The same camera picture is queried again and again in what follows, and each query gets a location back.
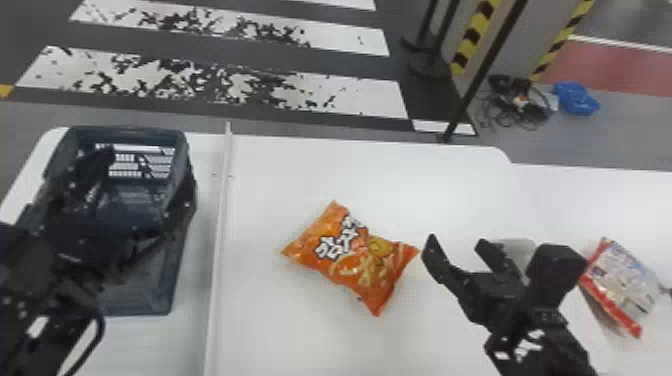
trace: crosswalk stripe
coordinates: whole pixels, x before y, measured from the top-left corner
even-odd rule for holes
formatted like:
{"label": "crosswalk stripe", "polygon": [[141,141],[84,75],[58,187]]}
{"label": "crosswalk stripe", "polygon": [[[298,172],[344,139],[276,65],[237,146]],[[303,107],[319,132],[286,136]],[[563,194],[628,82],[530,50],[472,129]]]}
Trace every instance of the crosswalk stripe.
{"label": "crosswalk stripe", "polygon": [[47,46],[17,87],[407,119],[396,81]]}
{"label": "crosswalk stripe", "polygon": [[71,21],[389,56],[380,29],[146,0],[84,0]]}
{"label": "crosswalk stripe", "polygon": [[[413,129],[418,132],[443,133],[448,129],[448,122],[413,119]],[[459,123],[455,134],[461,136],[477,136],[474,126],[469,123]]]}
{"label": "crosswalk stripe", "polygon": [[331,5],[343,8],[376,10],[376,4],[373,2],[373,0],[285,0],[285,1],[301,1],[306,3]]}

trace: metal stand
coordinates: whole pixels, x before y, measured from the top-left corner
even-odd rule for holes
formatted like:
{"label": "metal stand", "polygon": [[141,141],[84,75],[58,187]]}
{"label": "metal stand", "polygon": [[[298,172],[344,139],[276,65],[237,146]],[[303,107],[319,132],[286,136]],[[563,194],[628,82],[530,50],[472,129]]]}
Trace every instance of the metal stand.
{"label": "metal stand", "polygon": [[442,79],[451,76],[450,67],[446,66],[446,64],[441,64],[441,47],[443,46],[443,42],[446,41],[448,29],[453,23],[459,5],[460,0],[451,0],[429,57],[427,59],[424,59],[422,55],[411,57],[408,67],[415,75],[427,79]]}
{"label": "metal stand", "polygon": [[417,34],[409,32],[401,37],[401,45],[411,52],[429,52],[432,50],[432,45],[427,40],[427,33],[429,32],[429,24],[432,22],[436,6],[439,0],[430,0],[425,17],[422,19],[420,29]]}
{"label": "metal stand", "polygon": [[488,51],[488,54],[485,56],[485,59],[483,59],[483,63],[478,68],[476,76],[471,81],[469,89],[467,89],[467,93],[464,95],[464,98],[462,98],[462,101],[460,102],[460,108],[455,113],[453,121],[450,122],[450,125],[446,129],[446,132],[443,135],[441,135],[440,138],[441,142],[443,143],[450,142],[451,138],[453,137],[453,133],[455,133],[455,129],[457,129],[457,126],[460,124],[460,121],[466,114],[469,105],[474,100],[474,97],[476,96],[478,89],[483,84],[483,81],[488,75],[488,72],[490,71],[492,64],[495,62],[495,59],[499,55],[499,52],[502,50],[504,42],[506,42],[507,38],[511,34],[511,30],[513,30],[513,28],[516,26],[516,23],[518,22],[520,15],[523,13],[523,10],[525,10],[525,6],[527,5],[528,1],[529,0],[516,0],[516,2],[513,4],[513,7],[511,8],[509,15],[506,16],[504,25],[502,25],[502,28],[499,30],[499,33],[497,34],[497,37],[495,38],[495,41],[492,44],[492,47]]}

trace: red floor mat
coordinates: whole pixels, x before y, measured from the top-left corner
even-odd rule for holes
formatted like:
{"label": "red floor mat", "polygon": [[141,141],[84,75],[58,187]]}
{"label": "red floor mat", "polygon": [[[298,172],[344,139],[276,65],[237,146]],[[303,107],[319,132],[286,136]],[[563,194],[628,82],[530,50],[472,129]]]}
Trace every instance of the red floor mat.
{"label": "red floor mat", "polygon": [[542,82],[567,80],[595,90],[672,97],[672,54],[567,41]]}

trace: orange snack bag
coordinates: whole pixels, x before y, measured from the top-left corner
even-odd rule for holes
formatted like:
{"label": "orange snack bag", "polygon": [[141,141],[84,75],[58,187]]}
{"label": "orange snack bag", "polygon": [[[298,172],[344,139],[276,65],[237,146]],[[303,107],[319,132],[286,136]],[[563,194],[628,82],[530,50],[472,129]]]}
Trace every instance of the orange snack bag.
{"label": "orange snack bag", "polygon": [[332,201],[322,215],[282,253],[350,287],[379,316],[406,265],[418,249],[369,235],[369,230]]}

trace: table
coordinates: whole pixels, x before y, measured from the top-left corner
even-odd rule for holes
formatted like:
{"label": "table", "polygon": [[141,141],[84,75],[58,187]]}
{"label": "table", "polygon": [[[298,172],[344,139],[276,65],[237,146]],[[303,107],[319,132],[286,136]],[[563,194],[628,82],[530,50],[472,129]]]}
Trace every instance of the table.
{"label": "table", "polygon": [[[44,166],[65,131],[66,128],[51,130],[39,140],[0,206],[0,220],[14,223],[23,206],[32,201],[42,181]],[[103,342],[84,365],[81,375],[202,373],[224,139],[223,135],[187,134],[198,182],[199,206],[185,245],[173,311],[166,317],[108,319]],[[75,356],[88,343],[91,332],[73,351]]]}
{"label": "table", "polygon": [[[419,260],[373,318],[280,251],[336,199],[374,234],[422,246],[433,232],[454,263],[487,270],[473,252],[480,237],[551,237],[503,153],[234,136],[230,160],[206,376],[497,374],[482,350],[486,330],[466,320]],[[561,310],[606,370],[607,343],[583,298],[568,295]]]}
{"label": "table", "polygon": [[[672,286],[672,173],[517,165],[532,205],[554,241],[591,248],[601,236],[617,240]],[[613,375],[669,374],[672,302],[663,298],[644,322],[642,339],[619,336],[604,326],[613,351]]]}
{"label": "table", "polygon": [[[40,140],[0,219],[15,220],[32,199],[63,133]],[[473,252],[479,237],[552,238],[504,154],[237,135],[187,139],[200,204],[175,310],[111,320],[82,374],[497,374],[482,351],[485,329],[466,320],[419,260],[382,317],[373,318],[348,292],[279,251],[338,199],[375,234],[422,246],[434,232],[453,262],[486,270]],[[596,368],[606,369],[607,343],[581,296],[569,294],[561,310]]]}

